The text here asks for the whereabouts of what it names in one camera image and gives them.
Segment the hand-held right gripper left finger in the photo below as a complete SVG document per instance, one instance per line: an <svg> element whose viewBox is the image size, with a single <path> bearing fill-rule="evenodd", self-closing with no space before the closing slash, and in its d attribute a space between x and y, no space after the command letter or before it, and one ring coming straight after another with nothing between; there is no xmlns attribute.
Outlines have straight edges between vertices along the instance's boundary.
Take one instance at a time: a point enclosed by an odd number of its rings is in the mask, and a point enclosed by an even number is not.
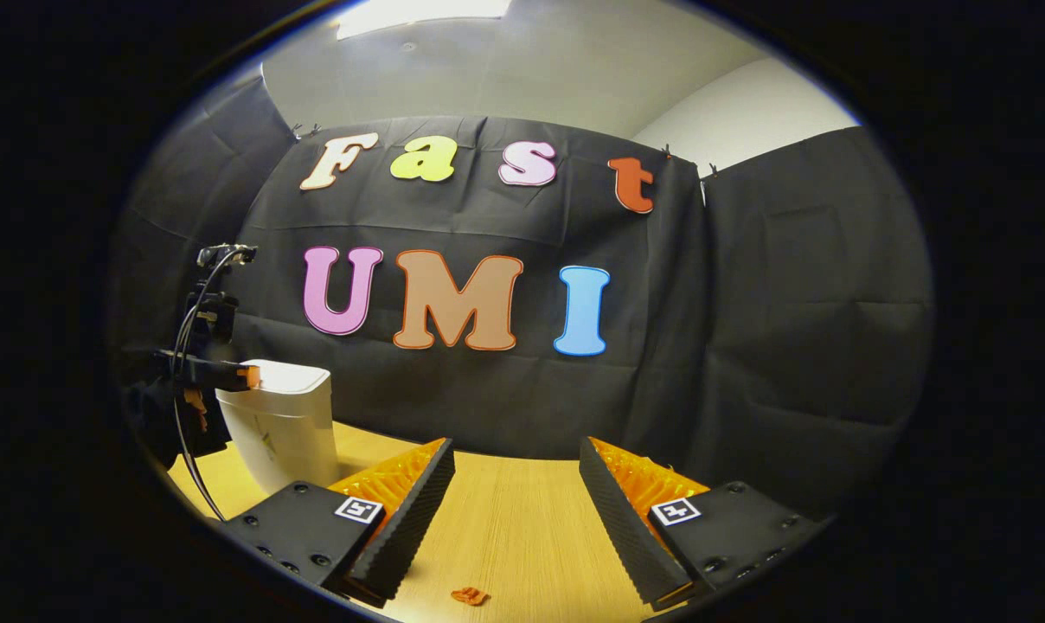
<svg viewBox="0 0 1045 623"><path fill-rule="evenodd" d="M293 481L223 527L305 582L384 607L454 474L452 439L439 438L329 486Z"/></svg>

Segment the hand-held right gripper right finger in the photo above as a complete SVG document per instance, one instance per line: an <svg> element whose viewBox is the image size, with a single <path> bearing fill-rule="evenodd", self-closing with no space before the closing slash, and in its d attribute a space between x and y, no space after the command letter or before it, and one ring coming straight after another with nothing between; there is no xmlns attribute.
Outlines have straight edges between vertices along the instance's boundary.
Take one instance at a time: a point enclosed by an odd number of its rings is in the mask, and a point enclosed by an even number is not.
<svg viewBox="0 0 1045 623"><path fill-rule="evenodd" d="M746 587L830 524L743 481L701 485L590 435L579 471L640 600L656 612L709 606Z"/></svg>

